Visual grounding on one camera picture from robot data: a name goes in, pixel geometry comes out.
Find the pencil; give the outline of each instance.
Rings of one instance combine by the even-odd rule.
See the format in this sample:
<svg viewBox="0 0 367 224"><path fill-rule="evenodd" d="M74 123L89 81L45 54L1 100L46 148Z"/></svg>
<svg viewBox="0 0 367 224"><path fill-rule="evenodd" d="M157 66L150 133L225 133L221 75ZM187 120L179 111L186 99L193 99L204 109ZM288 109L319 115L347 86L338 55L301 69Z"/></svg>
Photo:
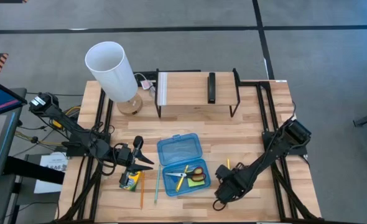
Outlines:
<svg viewBox="0 0 367 224"><path fill-rule="evenodd" d="M161 165L159 164L159 171L157 171L156 194L154 195L154 204L157 203L157 194L159 193L160 168Z"/></svg>
<svg viewBox="0 0 367 224"><path fill-rule="evenodd" d="M145 172L142 171L141 210L144 207Z"/></svg>

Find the white lamp shade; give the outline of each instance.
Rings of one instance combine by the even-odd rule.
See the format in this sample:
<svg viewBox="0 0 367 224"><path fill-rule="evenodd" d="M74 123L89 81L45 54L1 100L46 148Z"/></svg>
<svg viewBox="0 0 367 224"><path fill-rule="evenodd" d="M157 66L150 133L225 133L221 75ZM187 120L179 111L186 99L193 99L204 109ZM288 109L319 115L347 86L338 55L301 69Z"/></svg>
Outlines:
<svg viewBox="0 0 367 224"><path fill-rule="evenodd" d="M124 49L116 42L102 42L93 46L85 55L85 65L109 99L117 103L129 101L138 91Z"/></svg>

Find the black floor stripe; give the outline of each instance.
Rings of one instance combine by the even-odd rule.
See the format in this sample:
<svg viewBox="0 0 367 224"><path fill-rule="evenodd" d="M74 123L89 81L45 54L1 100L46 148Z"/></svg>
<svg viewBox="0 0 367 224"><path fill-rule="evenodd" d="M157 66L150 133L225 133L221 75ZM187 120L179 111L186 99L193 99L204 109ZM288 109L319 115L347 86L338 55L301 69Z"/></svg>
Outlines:
<svg viewBox="0 0 367 224"><path fill-rule="evenodd" d="M264 30L365 30L367 25L344 26L266 26Z"/></svg>
<svg viewBox="0 0 367 224"><path fill-rule="evenodd" d="M138 27L104 29L35 29L0 30L0 34L88 34L118 32L178 32L178 31L241 31L258 30L256 26L196 26L196 27Z"/></svg>
<svg viewBox="0 0 367 224"><path fill-rule="evenodd" d="M261 41L262 54L264 55L264 60L266 64L266 70L267 70L266 72L268 75L268 79L274 80L275 75L273 74L271 56L269 55L268 44L266 42L266 36L265 36L264 29L263 29L264 26L262 24L261 11L259 10L259 5L258 5L257 0L253 0L253 6L254 6L254 12L256 15L256 19L257 19L257 27L259 28L258 34L259 34L259 40Z"/></svg>

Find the white paper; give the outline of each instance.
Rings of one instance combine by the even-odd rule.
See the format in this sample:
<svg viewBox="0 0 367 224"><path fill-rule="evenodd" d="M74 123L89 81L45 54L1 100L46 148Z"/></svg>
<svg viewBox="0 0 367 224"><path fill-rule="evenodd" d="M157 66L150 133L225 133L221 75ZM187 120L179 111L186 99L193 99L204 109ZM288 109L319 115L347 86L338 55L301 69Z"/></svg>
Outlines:
<svg viewBox="0 0 367 224"><path fill-rule="evenodd" d="M41 156L40 166L65 172L67 168L67 158L61 152L53 152L51 155ZM42 180L36 180L35 182L35 194L60 192L61 190L61 184L54 184Z"/></svg>

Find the lamp base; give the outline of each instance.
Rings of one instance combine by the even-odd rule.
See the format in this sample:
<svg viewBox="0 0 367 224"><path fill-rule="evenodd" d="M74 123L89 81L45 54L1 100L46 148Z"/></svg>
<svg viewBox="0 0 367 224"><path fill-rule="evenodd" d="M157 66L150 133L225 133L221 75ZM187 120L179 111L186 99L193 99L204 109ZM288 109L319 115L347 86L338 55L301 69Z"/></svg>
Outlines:
<svg viewBox="0 0 367 224"><path fill-rule="evenodd" d="M137 114L141 110L142 104L142 98L138 93L127 102L116 103L117 109L126 116Z"/></svg>

